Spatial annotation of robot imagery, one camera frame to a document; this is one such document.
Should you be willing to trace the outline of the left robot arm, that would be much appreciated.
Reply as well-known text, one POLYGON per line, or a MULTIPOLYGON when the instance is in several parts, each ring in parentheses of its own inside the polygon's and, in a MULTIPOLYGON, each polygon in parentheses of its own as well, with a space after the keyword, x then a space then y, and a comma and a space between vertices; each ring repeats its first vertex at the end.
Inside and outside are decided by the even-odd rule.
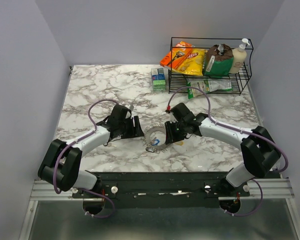
POLYGON ((101 177, 96 173, 80 170, 82 158, 99 146, 116 138, 131 139, 143 137, 138 116, 116 104, 109 116, 94 124, 88 132, 67 140, 55 139, 51 142, 38 169, 38 177, 54 186, 59 194, 71 188, 83 189, 91 198, 102 190, 101 177))

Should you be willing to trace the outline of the blue key tag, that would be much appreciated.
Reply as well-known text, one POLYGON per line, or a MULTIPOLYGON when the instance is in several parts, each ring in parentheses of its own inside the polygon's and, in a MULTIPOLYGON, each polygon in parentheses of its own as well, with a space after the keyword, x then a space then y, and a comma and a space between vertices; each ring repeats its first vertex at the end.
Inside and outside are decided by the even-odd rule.
POLYGON ((160 140, 159 139, 155 139, 151 145, 152 146, 157 146, 159 143, 160 143, 160 140))

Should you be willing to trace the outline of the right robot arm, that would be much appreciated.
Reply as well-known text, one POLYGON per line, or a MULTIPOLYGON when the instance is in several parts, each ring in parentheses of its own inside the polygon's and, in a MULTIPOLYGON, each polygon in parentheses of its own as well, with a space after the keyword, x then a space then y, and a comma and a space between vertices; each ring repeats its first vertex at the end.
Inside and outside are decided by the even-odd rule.
POLYGON ((262 126, 238 128, 218 122, 205 113, 194 115, 184 103, 168 106, 166 112, 174 118, 164 124, 166 145, 182 141, 187 135, 196 135, 219 140, 241 151, 243 161, 232 168, 215 187, 223 195, 233 195, 239 186, 250 179, 264 178, 282 155, 274 146, 269 132, 262 126))

